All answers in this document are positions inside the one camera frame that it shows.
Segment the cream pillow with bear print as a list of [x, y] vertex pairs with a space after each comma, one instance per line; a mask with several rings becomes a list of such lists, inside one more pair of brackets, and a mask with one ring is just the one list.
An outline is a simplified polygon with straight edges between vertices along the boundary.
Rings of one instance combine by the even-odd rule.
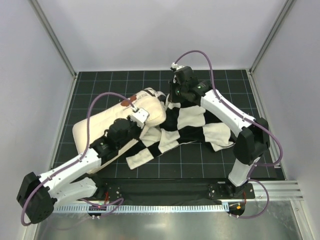
[[150, 87], [139, 91], [114, 106], [73, 125], [77, 152], [89, 146], [97, 152], [101, 163], [87, 171], [96, 173], [135, 146], [147, 131], [166, 120], [166, 95]]

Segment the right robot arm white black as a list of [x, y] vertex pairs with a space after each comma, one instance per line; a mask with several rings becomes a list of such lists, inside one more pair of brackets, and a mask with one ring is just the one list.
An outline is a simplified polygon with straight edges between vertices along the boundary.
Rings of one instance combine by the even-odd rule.
[[169, 101], [192, 103], [204, 108], [221, 120], [235, 135], [235, 162], [222, 191], [230, 198], [243, 193], [254, 165], [270, 147], [267, 120], [255, 119], [235, 107], [207, 82], [200, 82], [189, 66], [173, 63], [174, 77], [169, 82]]

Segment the black white checkered pillowcase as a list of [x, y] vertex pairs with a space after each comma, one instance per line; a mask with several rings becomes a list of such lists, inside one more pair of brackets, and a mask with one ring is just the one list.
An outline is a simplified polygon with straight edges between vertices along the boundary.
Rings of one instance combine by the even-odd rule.
[[137, 144], [124, 155], [133, 170], [180, 145], [193, 142], [207, 144], [213, 152], [228, 149], [236, 137], [230, 128], [211, 112], [194, 103], [173, 103], [161, 95], [166, 119], [150, 127]]

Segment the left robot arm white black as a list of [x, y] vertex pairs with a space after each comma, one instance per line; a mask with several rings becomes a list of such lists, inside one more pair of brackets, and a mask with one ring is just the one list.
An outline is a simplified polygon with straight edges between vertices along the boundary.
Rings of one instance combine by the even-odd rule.
[[104, 198], [106, 184], [92, 171], [111, 163], [142, 136], [147, 115], [117, 118], [84, 152], [40, 175], [28, 173], [16, 200], [22, 207], [23, 226], [38, 224], [58, 207], [80, 199]]

